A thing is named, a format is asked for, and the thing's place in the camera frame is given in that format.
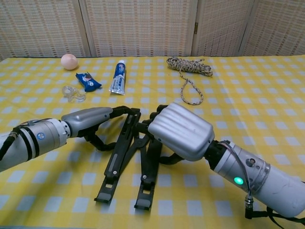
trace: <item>transparent plastic object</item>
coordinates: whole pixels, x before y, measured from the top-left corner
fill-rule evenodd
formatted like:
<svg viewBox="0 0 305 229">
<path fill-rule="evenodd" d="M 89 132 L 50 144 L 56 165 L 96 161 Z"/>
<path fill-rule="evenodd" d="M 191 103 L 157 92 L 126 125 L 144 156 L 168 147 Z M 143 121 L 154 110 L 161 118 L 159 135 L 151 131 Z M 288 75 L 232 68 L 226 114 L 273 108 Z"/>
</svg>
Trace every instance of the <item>transparent plastic object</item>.
<svg viewBox="0 0 305 229">
<path fill-rule="evenodd" d="M 62 93 L 65 98 L 68 98 L 68 102 L 73 102 L 74 99 L 77 99 L 78 102 L 83 102 L 86 99 L 85 94 L 80 93 L 77 88 L 72 86 L 64 86 Z"/>
</svg>

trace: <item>blue snack package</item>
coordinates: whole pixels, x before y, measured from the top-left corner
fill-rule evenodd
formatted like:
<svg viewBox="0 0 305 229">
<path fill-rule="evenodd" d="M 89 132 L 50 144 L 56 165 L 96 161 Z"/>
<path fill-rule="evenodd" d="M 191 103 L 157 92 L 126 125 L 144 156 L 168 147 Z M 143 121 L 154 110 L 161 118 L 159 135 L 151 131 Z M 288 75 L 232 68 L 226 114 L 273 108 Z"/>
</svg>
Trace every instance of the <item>blue snack package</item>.
<svg viewBox="0 0 305 229">
<path fill-rule="evenodd" d="M 85 92 L 93 92 L 95 89 L 100 88 L 101 84 L 96 82 L 90 73 L 76 73 L 76 78 L 85 87 Z"/>
</svg>

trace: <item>green led light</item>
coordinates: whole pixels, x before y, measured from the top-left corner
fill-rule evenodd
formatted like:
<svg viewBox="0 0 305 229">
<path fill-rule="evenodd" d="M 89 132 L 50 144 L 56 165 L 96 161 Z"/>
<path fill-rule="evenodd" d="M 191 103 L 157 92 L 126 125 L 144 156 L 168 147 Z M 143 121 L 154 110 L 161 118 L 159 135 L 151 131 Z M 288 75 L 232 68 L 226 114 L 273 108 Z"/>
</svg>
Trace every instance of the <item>green led light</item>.
<svg viewBox="0 0 305 229">
<path fill-rule="evenodd" d="M 234 182 L 238 185 L 242 185 L 244 183 L 243 179 L 241 179 L 240 177 L 235 177 Z"/>
</svg>

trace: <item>table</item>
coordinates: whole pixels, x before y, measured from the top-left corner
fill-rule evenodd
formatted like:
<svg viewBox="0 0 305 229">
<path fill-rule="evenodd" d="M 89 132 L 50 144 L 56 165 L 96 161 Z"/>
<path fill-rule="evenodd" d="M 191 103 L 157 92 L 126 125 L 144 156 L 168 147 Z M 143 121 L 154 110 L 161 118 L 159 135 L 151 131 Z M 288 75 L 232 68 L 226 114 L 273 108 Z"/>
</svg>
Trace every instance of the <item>table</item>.
<svg viewBox="0 0 305 229">
<path fill-rule="evenodd" d="M 34 118 L 84 108 L 126 105 L 147 119 L 158 104 L 177 102 L 214 126 L 216 139 L 233 140 L 279 169 L 305 180 L 305 55 L 206 57 L 212 78 L 184 73 L 204 94 L 201 105 L 182 102 L 183 79 L 166 57 L 124 57 L 126 95 L 108 91 L 122 58 L 83 58 L 64 70 L 60 59 L 9 58 L 0 62 L 0 130 Z M 197 60 L 199 57 L 188 57 Z M 82 89 L 75 74 L 89 72 L 102 89 L 83 103 L 68 103 L 61 89 Z M 194 89 L 185 96 L 196 101 Z M 98 135 L 115 141 L 124 116 L 102 124 Z M 163 147 L 163 155 L 171 151 Z M 209 169 L 204 161 L 159 167 L 151 212 L 136 211 L 141 165 L 139 152 L 120 178 L 110 206 L 97 204 L 110 152 L 98 152 L 84 139 L 0 173 L 0 225 L 61 228 L 277 228 L 269 219 L 244 219 L 245 193 Z M 255 203 L 256 209 L 265 210 Z M 300 225 L 278 220 L 285 228 Z"/>
</svg>

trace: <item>metal hinge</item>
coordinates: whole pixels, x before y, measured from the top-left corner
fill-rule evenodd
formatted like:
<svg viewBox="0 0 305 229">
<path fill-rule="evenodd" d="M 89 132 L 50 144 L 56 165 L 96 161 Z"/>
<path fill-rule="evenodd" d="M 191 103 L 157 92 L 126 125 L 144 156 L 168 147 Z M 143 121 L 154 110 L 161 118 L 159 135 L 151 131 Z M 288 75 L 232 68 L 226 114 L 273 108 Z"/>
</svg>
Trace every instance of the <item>metal hinge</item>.
<svg viewBox="0 0 305 229">
<path fill-rule="evenodd" d="M 195 22 L 194 34 L 197 34 L 197 30 L 198 30 L 198 22 Z"/>
</svg>

